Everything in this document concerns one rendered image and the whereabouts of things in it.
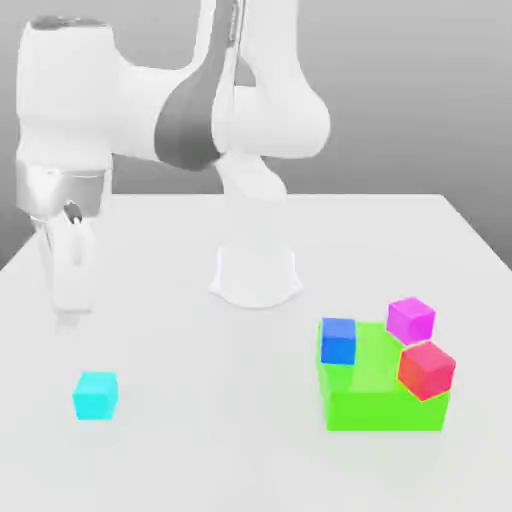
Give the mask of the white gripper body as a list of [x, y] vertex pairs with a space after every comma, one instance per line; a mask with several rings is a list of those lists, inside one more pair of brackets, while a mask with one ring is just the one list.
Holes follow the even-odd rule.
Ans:
[[54, 306], [65, 312], [90, 311], [95, 280], [95, 236], [91, 223], [53, 218], [48, 223], [48, 231]]

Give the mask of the small cyan cube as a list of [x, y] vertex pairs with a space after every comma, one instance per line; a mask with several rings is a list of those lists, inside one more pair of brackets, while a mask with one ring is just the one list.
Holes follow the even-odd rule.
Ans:
[[79, 420], [111, 420], [118, 396], [114, 372], [85, 371], [72, 394], [76, 417]]

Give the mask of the small blue cube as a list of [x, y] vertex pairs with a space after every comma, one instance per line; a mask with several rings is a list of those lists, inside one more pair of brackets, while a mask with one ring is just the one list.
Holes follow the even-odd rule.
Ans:
[[354, 319], [324, 317], [321, 321], [320, 361], [353, 366], [356, 357]]

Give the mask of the small magenta cube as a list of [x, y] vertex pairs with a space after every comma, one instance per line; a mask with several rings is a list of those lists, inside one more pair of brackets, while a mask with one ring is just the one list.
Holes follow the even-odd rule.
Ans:
[[430, 340], [436, 312], [416, 297], [392, 302], [388, 306], [386, 330], [404, 346]]

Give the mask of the small red cube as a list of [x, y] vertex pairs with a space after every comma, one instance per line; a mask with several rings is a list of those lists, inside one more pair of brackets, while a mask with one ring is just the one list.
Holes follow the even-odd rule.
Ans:
[[397, 380], [418, 400], [426, 401], [451, 390], [456, 361], [426, 341], [401, 352]]

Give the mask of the large green box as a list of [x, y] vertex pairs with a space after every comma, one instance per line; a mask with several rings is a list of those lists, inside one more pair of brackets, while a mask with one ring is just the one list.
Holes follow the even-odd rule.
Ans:
[[353, 366], [327, 364], [316, 351], [323, 415], [329, 431], [440, 431], [449, 390], [420, 400], [398, 379], [402, 346], [382, 323], [356, 324]]

